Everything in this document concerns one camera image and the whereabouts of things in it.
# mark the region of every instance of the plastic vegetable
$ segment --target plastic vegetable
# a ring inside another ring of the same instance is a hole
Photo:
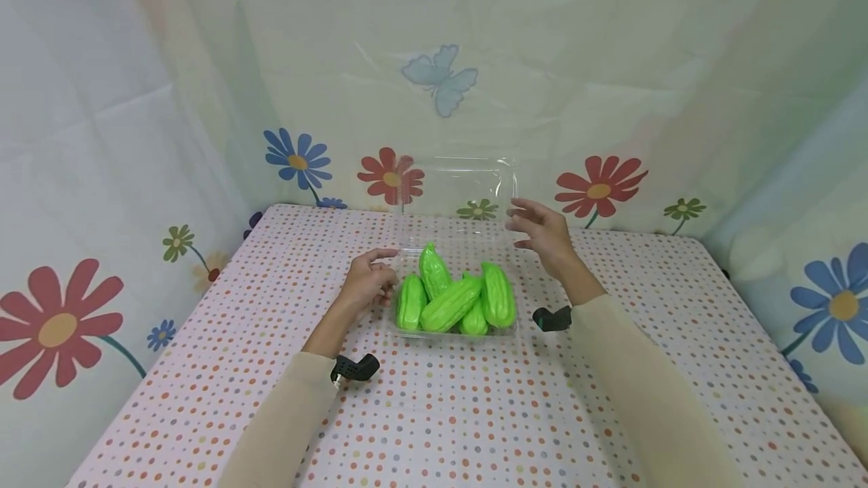
[[[464,279],[468,278],[472,278],[472,276],[465,272]],[[461,317],[461,322],[458,322],[458,329],[461,330],[462,334],[466,335],[487,334],[487,322],[485,321],[485,315],[483,315],[483,298],[481,298],[481,294],[473,302],[473,307],[470,307],[467,315]]]
[[[508,328],[515,322],[515,296],[512,285],[501,267],[483,262],[483,313],[487,323],[495,328]]]
[[[419,322],[425,332],[448,332],[470,311],[483,290],[483,280],[467,277],[447,287],[443,294],[432,300],[425,309]]]
[[[406,276],[401,284],[401,296],[398,300],[398,328],[403,330],[419,329],[419,316],[428,304],[422,279],[416,273]]]
[[[419,275],[428,299],[434,301],[452,283],[446,263],[436,254],[434,243],[429,242],[419,255]]]

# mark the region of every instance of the arm sleeve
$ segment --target arm sleeve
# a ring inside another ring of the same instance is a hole
[[[221,488],[292,485],[307,444],[338,393],[335,360],[298,352],[247,425],[223,469]]]
[[[689,382],[609,295],[573,307],[570,333],[606,389],[649,488],[741,488]]]

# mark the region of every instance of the printed backdrop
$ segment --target printed backdrop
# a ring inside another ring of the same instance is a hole
[[[503,218],[433,156],[702,238],[866,457],[866,4],[0,0],[2,484],[61,486],[270,204]]]

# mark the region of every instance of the polka dot tablecloth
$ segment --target polka dot tablecloth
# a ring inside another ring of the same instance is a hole
[[[440,230],[460,222],[427,219]],[[270,208],[68,486],[216,486],[244,427],[335,298],[349,260],[396,237],[388,214]],[[700,243],[594,230],[573,238],[692,382],[745,486],[868,486]],[[372,352],[381,370],[339,393],[296,486],[645,486],[577,344],[530,321],[537,307],[565,305],[564,293],[532,253],[502,247],[495,261],[514,285],[518,336],[413,340],[388,335],[387,313],[372,313],[344,355]]]

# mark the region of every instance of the butterfly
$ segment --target butterfly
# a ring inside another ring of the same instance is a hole
[[[401,67],[401,73],[407,81],[424,85],[425,90],[432,91],[434,110],[440,117],[451,117],[464,100],[464,93],[476,84],[479,74],[475,68],[464,68],[453,75],[452,61],[457,54],[456,44],[441,45],[439,52],[434,53],[434,59],[420,55]]]

